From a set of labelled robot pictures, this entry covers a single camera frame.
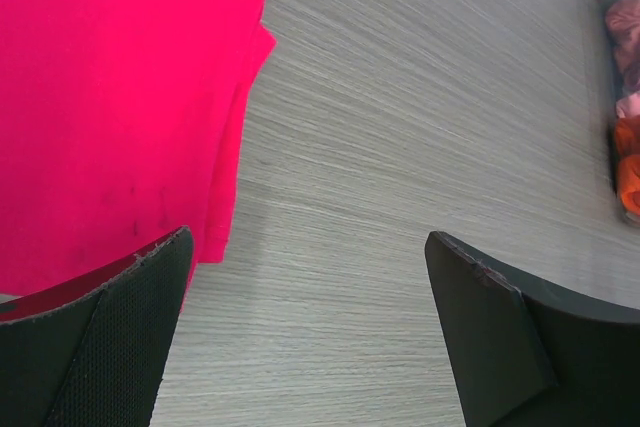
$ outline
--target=folded cloth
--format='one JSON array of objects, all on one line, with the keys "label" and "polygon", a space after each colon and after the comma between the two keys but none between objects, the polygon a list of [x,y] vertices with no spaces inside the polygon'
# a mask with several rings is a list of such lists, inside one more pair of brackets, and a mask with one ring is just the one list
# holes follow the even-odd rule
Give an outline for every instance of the folded cloth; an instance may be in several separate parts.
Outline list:
[{"label": "folded cloth", "polygon": [[640,90],[640,56],[627,67],[623,74],[624,86],[630,92],[638,92]]},{"label": "folded cloth", "polygon": [[618,120],[614,142],[620,158],[618,197],[628,212],[640,216],[640,117]]},{"label": "folded cloth", "polygon": [[264,1],[0,0],[0,292],[182,225],[222,260]]},{"label": "folded cloth", "polygon": [[620,99],[616,103],[616,112],[619,119],[640,115],[640,92]]},{"label": "folded cloth", "polygon": [[605,16],[616,42],[614,57],[627,89],[640,90],[640,0],[619,0]]},{"label": "folded cloth", "polygon": [[618,0],[607,11],[605,23],[616,43],[630,41],[640,26],[640,0]]}]

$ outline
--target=pink fabric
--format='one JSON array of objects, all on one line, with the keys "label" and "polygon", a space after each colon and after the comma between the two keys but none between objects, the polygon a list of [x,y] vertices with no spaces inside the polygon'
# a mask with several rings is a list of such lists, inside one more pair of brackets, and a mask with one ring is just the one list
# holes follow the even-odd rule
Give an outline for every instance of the pink fabric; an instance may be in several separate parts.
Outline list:
[{"label": "pink fabric", "polygon": [[631,94],[616,103],[618,118],[626,119],[640,115],[640,92]]},{"label": "pink fabric", "polygon": [[615,41],[624,43],[630,32],[637,29],[640,20],[640,0],[619,0],[605,15],[607,28]]},{"label": "pink fabric", "polygon": [[605,22],[617,44],[614,57],[624,85],[637,91],[640,89],[640,0],[619,0],[607,11]]},{"label": "pink fabric", "polygon": [[181,225],[222,260],[264,1],[0,0],[0,292]]}]

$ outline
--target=gray wooden surface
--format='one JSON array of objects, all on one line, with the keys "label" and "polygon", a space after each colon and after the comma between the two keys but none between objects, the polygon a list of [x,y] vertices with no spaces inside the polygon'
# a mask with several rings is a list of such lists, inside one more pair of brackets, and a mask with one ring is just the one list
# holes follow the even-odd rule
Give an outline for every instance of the gray wooden surface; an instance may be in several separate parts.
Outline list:
[{"label": "gray wooden surface", "polygon": [[446,230],[640,307],[595,0],[269,0],[223,265],[153,425],[463,425],[423,257]]}]

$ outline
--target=orange fabric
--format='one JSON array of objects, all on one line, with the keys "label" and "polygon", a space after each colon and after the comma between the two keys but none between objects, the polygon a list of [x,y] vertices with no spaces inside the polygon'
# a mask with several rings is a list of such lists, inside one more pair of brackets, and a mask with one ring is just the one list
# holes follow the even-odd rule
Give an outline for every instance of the orange fabric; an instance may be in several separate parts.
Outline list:
[{"label": "orange fabric", "polygon": [[620,119],[614,132],[618,195],[625,209],[640,215],[640,117]]}]

